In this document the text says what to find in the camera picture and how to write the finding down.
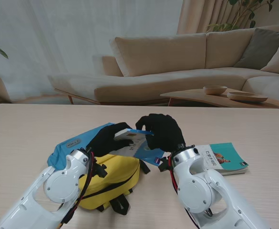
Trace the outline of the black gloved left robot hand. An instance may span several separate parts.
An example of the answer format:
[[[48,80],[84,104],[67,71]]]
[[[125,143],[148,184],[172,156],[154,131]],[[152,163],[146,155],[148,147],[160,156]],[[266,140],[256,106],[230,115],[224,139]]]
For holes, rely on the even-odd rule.
[[[102,128],[97,135],[89,142],[85,150],[87,152],[93,152],[95,157],[102,157],[109,154],[112,151],[120,150],[124,147],[133,144],[132,140],[114,140],[115,134],[121,130],[130,128],[125,123],[117,123]]]

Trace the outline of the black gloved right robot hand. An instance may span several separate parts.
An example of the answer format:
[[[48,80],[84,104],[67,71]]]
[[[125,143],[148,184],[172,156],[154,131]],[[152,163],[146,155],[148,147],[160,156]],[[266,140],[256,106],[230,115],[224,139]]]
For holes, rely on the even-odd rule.
[[[175,119],[164,114],[149,114],[141,117],[135,124],[137,130],[151,132],[146,135],[150,149],[161,149],[164,152],[176,152],[186,148],[186,143],[180,127]]]

